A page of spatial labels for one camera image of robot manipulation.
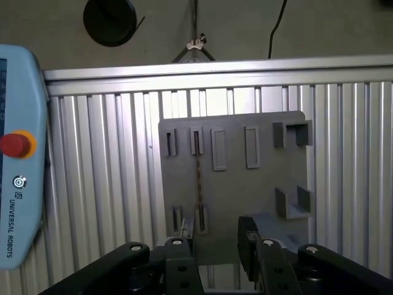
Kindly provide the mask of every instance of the gray wall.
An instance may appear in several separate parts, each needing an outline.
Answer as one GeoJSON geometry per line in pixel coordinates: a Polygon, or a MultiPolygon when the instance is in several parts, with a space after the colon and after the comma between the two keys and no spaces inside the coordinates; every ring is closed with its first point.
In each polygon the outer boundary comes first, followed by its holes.
{"type": "MultiPolygon", "coordinates": [[[[273,57],[393,52],[393,11],[377,0],[289,0],[273,57]]],[[[2,0],[0,43],[30,48],[44,69],[169,63],[190,39],[189,0],[133,0],[146,20],[117,48],[85,32],[86,0],[2,0]]],[[[200,0],[200,32],[218,60],[266,58],[281,0],[200,0]]]]}

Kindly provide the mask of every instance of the red emergency stop button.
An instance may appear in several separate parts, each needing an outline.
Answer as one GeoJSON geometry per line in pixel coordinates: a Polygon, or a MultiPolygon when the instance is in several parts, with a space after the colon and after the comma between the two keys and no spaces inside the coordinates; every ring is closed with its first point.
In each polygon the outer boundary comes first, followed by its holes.
{"type": "Polygon", "coordinates": [[[22,158],[30,151],[30,141],[22,134],[6,134],[0,139],[0,151],[12,158],[22,158]]]}

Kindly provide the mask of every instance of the wire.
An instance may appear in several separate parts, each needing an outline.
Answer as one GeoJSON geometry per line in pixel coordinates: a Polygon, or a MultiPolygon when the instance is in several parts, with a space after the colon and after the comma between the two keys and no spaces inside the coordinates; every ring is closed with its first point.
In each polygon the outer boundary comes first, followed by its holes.
{"type": "Polygon", "coordinates": [[[282,2],[280,14],[278,15],[278,19],[277,19],[276,25],[274,26],[273,30],[272,30],[271,33],[270,33],[268,59],[271,58],[271,50],[272,50],[272,48],[273,48],[273,37],[274,37],[274,33],[277,31],[278,26],[279,26],[280,23],[281,23],[282,15],[284,14],[284,10],[285,10],[285,6],[287,5],[287,1],[288,1],[288,0],[284,0],[284,1],[282,2]]]}

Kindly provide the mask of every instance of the gray mounting plate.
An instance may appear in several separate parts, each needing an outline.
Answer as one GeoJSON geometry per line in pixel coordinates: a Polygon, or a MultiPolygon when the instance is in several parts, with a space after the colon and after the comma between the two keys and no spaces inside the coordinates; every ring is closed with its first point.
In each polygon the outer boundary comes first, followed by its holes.
{"type": "MultiPolygon", "coordinates": [[[[207,230],[195,222],[197,262],[238,262],[238,217],[244,215],[268,213],[270,238],[280,240],[284,232],[296,245],[308,243],[312,197],[306,190],[305,146],[312,144],[311,129],[300,111],[162,120],[159,134],[168,236],[179,235],[181,221],[196,215],[192,135],[199,132],[207,230]],[[281,230],[272,232],[271,222],[281,230]]],[[[263,223],[258,228],[265,235],[263,223]]]]}

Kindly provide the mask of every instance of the screw head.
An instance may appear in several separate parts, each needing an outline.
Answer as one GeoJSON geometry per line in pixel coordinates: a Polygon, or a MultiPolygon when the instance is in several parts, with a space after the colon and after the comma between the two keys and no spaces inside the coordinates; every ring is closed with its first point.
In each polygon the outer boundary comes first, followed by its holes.
{"type": "Polygon", "coordinates": [[[271,246],[273,244],[273,242],[271,240],[265,240],[265,241],[263,241],[263,243],[268,246],[271,246]]]}
{"type": "Polygon", "coordinates": [[[139,245],[136,245],[136,246],[132,246],[132,247],[131,247],[131,251],[139,251],[140,249],[142,249],[142,247],[139,246],[139,245]]]}
{"type": "Polygon", "coordinates": [[[310,252],[312,252],[312,253],[317,253],[317,252],[318,252],[318,249],[317,249],[317,248],[311,247],[311,246],[307,247],[306,250],[307,250],[307,251],[310,251],[310,252]]]}

